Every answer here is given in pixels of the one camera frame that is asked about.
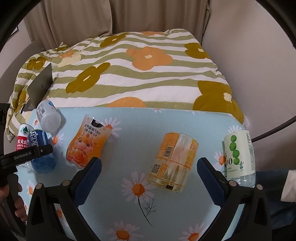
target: mountain logo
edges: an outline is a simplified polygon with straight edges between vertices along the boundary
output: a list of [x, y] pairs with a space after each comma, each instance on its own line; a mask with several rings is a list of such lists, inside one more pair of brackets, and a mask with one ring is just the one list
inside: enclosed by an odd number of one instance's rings
[[27, 136], [28, 134], [29, 134], [29, 130], [28, 130], [28, 128], [25, 126], [25, 127], [23, 127], [21, 130], [20, 130], [20, 132], [22, 133], [22, 134], [24, 134], [25, 136]]

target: striped blanket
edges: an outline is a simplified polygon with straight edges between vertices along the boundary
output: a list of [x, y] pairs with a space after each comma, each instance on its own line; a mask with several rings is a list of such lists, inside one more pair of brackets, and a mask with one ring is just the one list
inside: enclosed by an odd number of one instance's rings
[[64, 43], [29, 58], [20, 69], [7, 115], [11, 141], [30, 112], [27, 87], [52, 63], [45, 99], [56, 107], [149, 107], [224, 112], [243, 123], [224, 76], [194, 36], [184, 29], [126, 32]]

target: beige curtain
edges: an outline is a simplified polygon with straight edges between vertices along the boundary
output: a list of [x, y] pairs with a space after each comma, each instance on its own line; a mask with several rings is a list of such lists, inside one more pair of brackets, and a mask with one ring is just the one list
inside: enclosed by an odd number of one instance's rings
[[208, 0], [110, 0], [113, 33], [184, 28], [201, 42]]
[[109, 0], [43, 0], [25, 23], [31, 40], [46, 50], [112, 34]]

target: light blue tablecloth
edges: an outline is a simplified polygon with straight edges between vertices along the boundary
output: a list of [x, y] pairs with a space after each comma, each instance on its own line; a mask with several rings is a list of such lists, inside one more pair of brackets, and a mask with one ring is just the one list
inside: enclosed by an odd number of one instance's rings
[[[66, 150], [84, 116], [90, 114], [105, 124], [113, 125], [115, 132], [103, 147], [102, 173], [85, 204], [79, 207], [102, 241], [194, 241], [211, 224], [220, 208], [213, 204], [205, 189], [197, 173], [196, 162], [207, 157], [217, 170], [224, 170], [224, 165], [219, 164], [219, 160], [223, 160], [222, 141], [227, 133], [242, 128], [232, 116], [213, 112], [108, 107], [59, 108], [59, 112], [64, 123], [54, 145], [53, 153], [58, 160], [55, 170], [47, 175], [36, 175], [18, 168], [20, 183], [24, 187], [21, 196], [26, 205], [31, 199], [30, 187], [34, 188], [37, 182], [45, 186], [59, 185], [65, 179], [72, 179], [78, 171], [75, 165], [66, 161]], [[28, 124], [35, 120], [36, 112], [33, 111]], [[188, 134], [199, 143], [181, 193], [153, 188], [144, 181], [167, 132]], [[136, 182], [142, 182], [145, 190], [149, 191], [142, 197], [140, 205], [136, 196], [123, 195]], [[57, 209], [67, 234], [73, 238], [60, 207]], [[231, 236], [241, 211], [242, 206], [224, 238]]]

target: human hand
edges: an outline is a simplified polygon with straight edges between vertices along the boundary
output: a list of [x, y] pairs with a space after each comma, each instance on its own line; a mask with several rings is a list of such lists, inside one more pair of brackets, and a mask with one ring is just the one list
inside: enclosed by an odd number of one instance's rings
[[[18, 184], [17, 187], [18, 187], [18, 191], [21, 192], [22, 191], [22, 186], [20, 184]], [[4, 198], [7, 198], [8, 195], [9, 195], [9, 186], [8, 185], [6, 185], [3, 188], [0, 188], [0, 203], [2, 203]], [[15, 201], [15, 208], [17, 209], [15, 211], [15, 215], [18, 218], [21, 218], [21, 220], [23, 222], [27, 221], [27, 219], [28, 219], [27, 211], [25, 209], [24, 201], [20, 196], [18, 196], [17, 200]]]

